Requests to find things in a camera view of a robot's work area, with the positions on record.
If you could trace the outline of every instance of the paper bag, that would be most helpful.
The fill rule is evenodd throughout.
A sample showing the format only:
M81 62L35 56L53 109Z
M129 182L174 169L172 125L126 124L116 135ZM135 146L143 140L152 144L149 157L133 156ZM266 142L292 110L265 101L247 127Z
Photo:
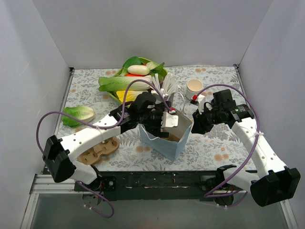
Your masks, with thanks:
M163 129L170 133L167 139L155 137L148 133L143 125L139 125L141 140L171 161L174 161L184 149L192 128L192 122L188 117L179 111L176 111L176 115L179 116L178 126Z

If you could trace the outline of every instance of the glass panel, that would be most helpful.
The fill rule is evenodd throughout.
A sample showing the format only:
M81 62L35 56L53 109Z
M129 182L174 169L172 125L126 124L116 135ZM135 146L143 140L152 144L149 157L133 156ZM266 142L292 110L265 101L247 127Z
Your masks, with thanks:
M31 229L288 228L279 203L262 208L250 195L228 210L197 200L121 200L113 205L114 216L105 219L84 208L81 194L40 194ZM97 209L106 214L111 211L105 202Z

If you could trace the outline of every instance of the red object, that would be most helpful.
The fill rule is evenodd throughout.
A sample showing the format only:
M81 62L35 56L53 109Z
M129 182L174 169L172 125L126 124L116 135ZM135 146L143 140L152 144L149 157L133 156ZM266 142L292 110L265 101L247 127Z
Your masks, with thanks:
M143 76L143 75L135 75L135 74L128 73L128 74L126 74L126 76Z

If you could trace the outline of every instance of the white cup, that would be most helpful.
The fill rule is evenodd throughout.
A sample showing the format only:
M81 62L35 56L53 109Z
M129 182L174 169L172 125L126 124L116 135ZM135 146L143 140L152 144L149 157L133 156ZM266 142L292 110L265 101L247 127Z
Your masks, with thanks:
M186 98L188 101L192 100L195 94L198 94L203 89L203 83L197 79L191 79L186 85Z

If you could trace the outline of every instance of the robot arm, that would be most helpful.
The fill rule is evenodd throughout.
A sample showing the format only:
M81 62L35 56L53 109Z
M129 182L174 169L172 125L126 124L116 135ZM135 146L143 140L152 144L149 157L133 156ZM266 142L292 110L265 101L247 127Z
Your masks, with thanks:
M178 116L169 114L163 103L156 104L155 102L156 98L152 94L142 93L128 108L125 107L123 121L116 127L98 128L116 125L122 116L122 106L96 122L94 124L97 126L96 129L85 128L61 139L57 139L55 135L49 137L44 149L43 160L54 181L62 182L72 178L85 184L92 183L98 177L97 169L78 162L77 157L100 142L135 128L138 123L143 124L146 130L155 136L168 137L167 132L161 132L161 127L172 127L172 118L176 120L177 124Z
M263 134L256 132L256 120L249 107L245 104L236 105L230 90L216 92L213 97L211 110L202 98L198 99L199 109L193 114L192 133L205 134L211 131L214 125L228 124L248 152L254 145L255 136L259 135L252 155L257 175L240 171L228 183L251 193L259 206L292 198L300 180L300 173L296 168L288 168L269 146ZM222 178L218 183L235 171L236 166L218 168L218 177Z

